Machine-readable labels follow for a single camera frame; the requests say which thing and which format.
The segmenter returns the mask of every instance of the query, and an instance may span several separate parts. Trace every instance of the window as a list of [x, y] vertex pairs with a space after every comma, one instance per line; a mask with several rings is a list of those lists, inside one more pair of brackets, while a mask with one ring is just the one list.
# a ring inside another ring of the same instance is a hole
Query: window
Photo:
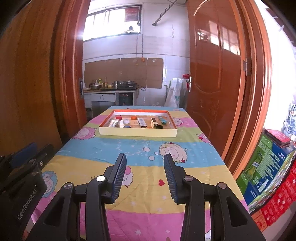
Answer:
[[83, 40], [140, 33], [140, 13], [141, 6], [130, 6], [91, 14], [85, 21]]

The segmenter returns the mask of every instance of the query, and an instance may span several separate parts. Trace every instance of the silver screw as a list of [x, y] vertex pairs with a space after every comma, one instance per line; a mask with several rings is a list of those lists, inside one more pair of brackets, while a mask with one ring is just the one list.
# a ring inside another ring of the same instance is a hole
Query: silver screw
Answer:
[[64, 185], [64, 188], [66, 188], [66, 189], [70, 189], [71, 187], [72, 187], [72, 183], [66, 183]]
[[227, 188], [227, 185], [225, 183], [219, 183], [218, 186], [222, 189]]
[[193, 176], [187, 175], [186, 177], [184, 177], [184, 179], [185, 179], [187, 182], [191, 182], [191, 181], [193, 181]]
[[98, 181], [98, 182], [102, 182], [102, 181], [104, 181], [106, 178], [104, 177], [104, 176], [98, 176], [97, 178], [96, 178], [96, 180]]

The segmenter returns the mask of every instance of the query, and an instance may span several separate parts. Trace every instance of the white bubble print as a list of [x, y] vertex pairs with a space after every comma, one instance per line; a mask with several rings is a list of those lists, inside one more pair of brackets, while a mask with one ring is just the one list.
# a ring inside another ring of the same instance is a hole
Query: white bubble print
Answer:
[[144, 147], [143, 148], [143, 151], [149, 152], [150, 151], [150, 148], [149, 147]]

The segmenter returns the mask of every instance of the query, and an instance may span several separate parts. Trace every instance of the door hinge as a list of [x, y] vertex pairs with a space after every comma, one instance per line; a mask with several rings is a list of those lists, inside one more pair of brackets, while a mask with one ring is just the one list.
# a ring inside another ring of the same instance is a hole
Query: door hinge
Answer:
[[246, 76], [252, 75], [252, 69], [251, 69], [251, 59], [247, 58], [246, 60], [243, 60], [243, 70], [246, 72]]

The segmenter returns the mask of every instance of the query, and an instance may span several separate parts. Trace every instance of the window frame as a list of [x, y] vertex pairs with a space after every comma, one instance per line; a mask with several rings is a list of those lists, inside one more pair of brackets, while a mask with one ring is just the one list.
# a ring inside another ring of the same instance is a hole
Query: window frame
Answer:
[[138, 13], [138, 25], [140, 26], [140, 32], [139, 33], [122, 33], [122, 34], [115, 34], [115, 35], [108, 35], [108, 36], [102, 36], [102, 37], [97, 37], [97, 38], [92, 38], [92, 39], [87, 39], [84, 40], [83, 42], [88, 42], [88, 41], [92, 41], [95, 39], [103, 39], [103, 38], [107, 38], [107, 37], [114, 37], [114, 36], [122, 36], [122, 35], [135, 35], [135, 34], [141, 34], [142, 31], [142, 4], [136, 4], [136, 5], [125, 5], [125, 6], [120, 6], [120, 7], [115, 7], [115, 8], [108, 8], [108, 9], [104, 9], [104, 10], [100, 10], [97, 12], [93, 12], [87, 15], [87, 17], [92, 16], [92, 15], [97, 15], [100, 13], [106, 13], [107, 11], [111, 11], [111, 10], [117, 10], [117, 9], [125, 9], [125, 8], [129, 8], [129, 7], [139, 7], [139, 13]]

